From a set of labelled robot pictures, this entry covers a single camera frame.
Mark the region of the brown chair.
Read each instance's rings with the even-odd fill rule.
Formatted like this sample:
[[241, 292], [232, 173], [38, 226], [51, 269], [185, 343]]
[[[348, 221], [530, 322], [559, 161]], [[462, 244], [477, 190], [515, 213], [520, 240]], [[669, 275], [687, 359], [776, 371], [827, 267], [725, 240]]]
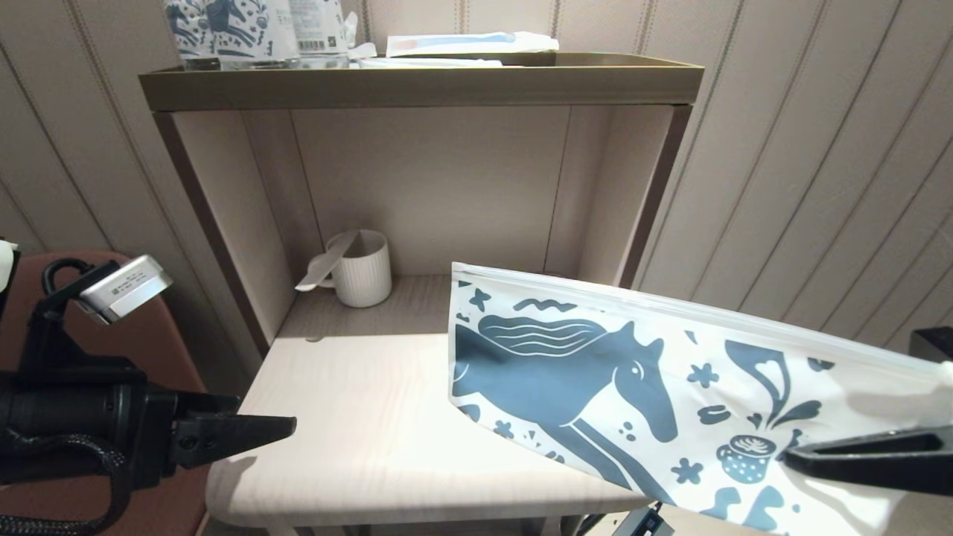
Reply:
[[[26, 342], [28, 316], [43, 295], [41, 272], [54, 259], [79, 258], [88, 264], [125, 255], [109, 251], [67, 251], [25, 255], [20, 259], [9, 299], [0, 319], [0, 371], [13, 371]], [[188, 392], [204, 390], [203, 381], [170, 309], [152, 299], [115, 325], [99, 325], [77, 305], [67, 308], [66, 328], [92, 355], [122, 356], [154, 383]], [[205, 526], [205, 480], [208, 468], [179, 469], [155, 488], [136, 491], [122, 518], [100, 536], [197, 536]], [[0, 514], [57, 520], [88, 520], [102, 515], [109, 499], [104, 477], [57, 479], [0, 486]]]

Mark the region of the light wood shelf desk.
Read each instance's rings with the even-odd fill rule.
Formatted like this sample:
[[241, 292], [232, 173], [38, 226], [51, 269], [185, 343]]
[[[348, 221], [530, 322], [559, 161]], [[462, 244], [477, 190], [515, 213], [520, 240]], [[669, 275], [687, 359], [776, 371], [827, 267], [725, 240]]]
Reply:
[[[295, 435], [218, 462], [212, 515], [272, 534], [561, 517], [639, 495], [473, 423], [448, 399], [450, 262], [631, 287], [691, 106], [157, 112], [258, 350], [247, 412]], [[390, 296], [297, 292], [339, 233], [389, 242]]]

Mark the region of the horse label water bottle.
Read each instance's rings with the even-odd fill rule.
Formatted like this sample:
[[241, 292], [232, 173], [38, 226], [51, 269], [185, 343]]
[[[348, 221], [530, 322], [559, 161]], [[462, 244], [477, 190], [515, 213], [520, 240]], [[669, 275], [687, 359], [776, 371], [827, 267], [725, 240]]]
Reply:
[[171, 37], [186, 71], [217, 71], [220, 63], [214, 53], [210, 20], [210, 0], [163, 0]]

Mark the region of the barcode label water bottle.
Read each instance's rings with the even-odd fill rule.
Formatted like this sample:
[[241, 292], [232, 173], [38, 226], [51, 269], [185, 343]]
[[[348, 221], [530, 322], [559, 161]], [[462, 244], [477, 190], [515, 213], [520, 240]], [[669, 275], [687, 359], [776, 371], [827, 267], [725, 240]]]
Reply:
[[348, 40], [340, 0], [288, 0], [295, 28], [299, 68], [348, 68]]

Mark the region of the horse-print packages on shelf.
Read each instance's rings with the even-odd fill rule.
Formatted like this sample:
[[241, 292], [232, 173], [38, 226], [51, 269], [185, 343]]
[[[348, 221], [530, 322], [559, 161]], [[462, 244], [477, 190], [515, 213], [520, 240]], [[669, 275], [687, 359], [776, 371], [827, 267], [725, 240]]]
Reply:
[[205, 20], [222, 71], [299, 65], [289, 0], [210, 0], [205, 3]]

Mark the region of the small knotted white packet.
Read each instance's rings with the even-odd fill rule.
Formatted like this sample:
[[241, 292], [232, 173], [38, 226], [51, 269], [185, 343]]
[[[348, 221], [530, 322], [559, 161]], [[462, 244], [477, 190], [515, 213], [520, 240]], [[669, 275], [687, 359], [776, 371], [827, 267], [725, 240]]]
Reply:
[[360, 17], [354, 11], [348, 13], [343, 22], [345, 40], [348, 46], [348, 64], [351, 68], [360, 68], [362, 61], [377, 58], [377, 46], [374, 43], [357, 43], [358, 23], [360, 23]]

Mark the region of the white ribbed mug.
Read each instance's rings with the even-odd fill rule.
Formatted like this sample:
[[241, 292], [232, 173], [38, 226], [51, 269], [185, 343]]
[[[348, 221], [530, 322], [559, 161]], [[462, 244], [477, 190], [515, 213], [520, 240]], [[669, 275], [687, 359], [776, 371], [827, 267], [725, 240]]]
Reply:
[[[384, 302], [391, 294], [389, 242], [377, 231], [357, 230], [360, 236], [319, 288], [334, 290], [338, 301], [348, 307], [367, 308]], [[325, 252], [337, 235], [328, 241]]]

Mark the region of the white wrapped packet in mug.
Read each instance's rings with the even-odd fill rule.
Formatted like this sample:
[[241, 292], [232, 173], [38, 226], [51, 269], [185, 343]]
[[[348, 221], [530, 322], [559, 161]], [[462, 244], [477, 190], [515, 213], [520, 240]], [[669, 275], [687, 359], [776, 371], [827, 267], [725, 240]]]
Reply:
[[295, 290], [297, 292], [310, 292], [319, 288], [319, 286], [330, 277], [331, 271], [337, 267], [341, 258], [344, 257], [344, 254], [351, 248], [351, 245], [354, 244], [354, 241], [356, 241], [359, 236], [360, 231], [357, 229], [337, 235], [331, 241], [331, 246], [326, 252], [317, 255], [309, 262], [305, 277], [297, 282]]

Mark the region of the white horse-print zip pouch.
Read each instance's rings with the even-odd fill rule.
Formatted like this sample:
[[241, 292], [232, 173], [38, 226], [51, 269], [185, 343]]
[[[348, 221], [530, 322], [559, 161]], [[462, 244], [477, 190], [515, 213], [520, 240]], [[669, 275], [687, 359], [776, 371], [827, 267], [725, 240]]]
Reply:
[[452, 266], [449, 398], [551, 460], [784, 536], [881, 536], [906, 491], [783, 464], [953, 425], [953, 363], [602, 284]]

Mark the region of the blue white toothbrush packet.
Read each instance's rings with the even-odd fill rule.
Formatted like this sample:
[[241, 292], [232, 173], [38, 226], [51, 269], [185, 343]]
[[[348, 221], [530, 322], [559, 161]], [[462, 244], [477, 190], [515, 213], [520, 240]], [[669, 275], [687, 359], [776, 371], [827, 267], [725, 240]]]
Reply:
[[387, 39], [386, 57], [435, 57], [447, 54], [517, 54], [548, 52], [561, 48], [558, 40], [548, 35], [515, 31], [515, 33], [391, 35]]

